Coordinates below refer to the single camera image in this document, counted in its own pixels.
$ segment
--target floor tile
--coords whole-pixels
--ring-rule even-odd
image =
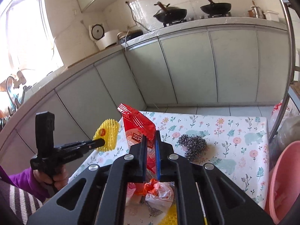
[[[146,112],[156,112],[156,113],[165,113],[166,112],[166,110],[167,110],[167,107],[147,107],[146,108]]]
[[[168,107],[166,113],[196,114],[197,107]]]
[[[259,106],[260,113],[263,117],[266,117],[268,120],[268,129],[269,131],[272,130],[273,123],[271,123],[271,113],[273,111],[274,106]]]
[[[230,116],[229,107],[198,107],[198,115]]]
[[[258,106],[230,106],[229,110],[234,117],[261,117]]]

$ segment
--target black wok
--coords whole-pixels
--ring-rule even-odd
[[[161,9],[157,11],[157,13],[153,15],[153,17],[164,24],[181,21],[187,15],[186,9],[181,9],[179,7],[170,7],[170,4],[165,6],[161,2],[157,2],[154,5],[160,6]]]
[[[212,0],[208,0],[210,4],[200,7],[201,10],[209,15],[221,15],[226,14],[231,9],[230,3],[214,3]]]

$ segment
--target faucet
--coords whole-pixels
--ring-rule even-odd
[[[9,99],[10,99],[11,104],[13,105],[14,110],[16,111],[17,110],[17,106],[16,106],[15,102],[13,101],[13,99],[11,98],[10,92],[8,90],[8,80],[9,79],[12,79],[13,82],[15,82],[16,80],[15,80],[15,78],[13,76],[8,76],[8,78],[6,79],[6,84],[5,84],[6,93],[7,93],[8,97],[9,97]]]
[[[13,88],[14,88],[14,89],[19,88],[21,84],[22,84],[22,85],[26,84],[26,79],[25,79],[25,77],[24,77],[24,75],[23,75],[23,73],[22,73],[21,71],[18,71],[18,72],[17,72],[17,77],[19,78],[19,80],[16,80],[13,76],[10,75],[10,76],[8,76],[8,78],[6,79],[6,83],[5,83],[6,93],[7,93],[8,97],[9,97],[10,102],[11,102],[11,104],[13,105],[13,108],[14,108],[15,111],[17,110],[17,107],[19,108],[19,106],[20,106],[21,104],[20,104],[19,106],[17,106],[16,102],[13,101],[13,99],[12,99],[12,97],[11,97],[11,95],[10,95],[10,91],[9,91],[9,89],[8,89],[8,80],[9,80],[9,79],[12,79],[12,81],[13,81]],[[25,89],[24,89],[24,88],[23,88],[23,95],[22,95],[22,101],[21,101],[22,103],[24,102],[25,92],[26,92],[28,89],[30,89],[30,88],[28,88],[27,86],[26,86]]]

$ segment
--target window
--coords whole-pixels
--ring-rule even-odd
[[[27,80],[26,85],[32,86],[50,72],[63,66],[57,49],[53,48],[54,39],[51,32],[46,29],[45,22],[47,16],[43,13],[42,0],[15,0],[2,15],[0,82],[21,70]],[[14,95],[20,93],[18,90],[11,92]],[[0,109],[4,110],[10,102],[6,92],[0,93]]]

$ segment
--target floral tablecloth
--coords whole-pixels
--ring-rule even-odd
[[[185,150],[177,140],[182,134],[200,135],[207,141],[206,149],[196,164],[213,163],[236,183],[261,208],[265,207],[268,178],[268,124],[262,117],[231,117],[141,112],[160,130],[161,140],[173,145],[174,152],[184,156]],[[110,152],[93,151],[69,182],[90,164],[105,166],[129,152],[123,119],[117,146]],[[126,207],[124,224],[156,225],[163,217],[151,217],[145,205]]]

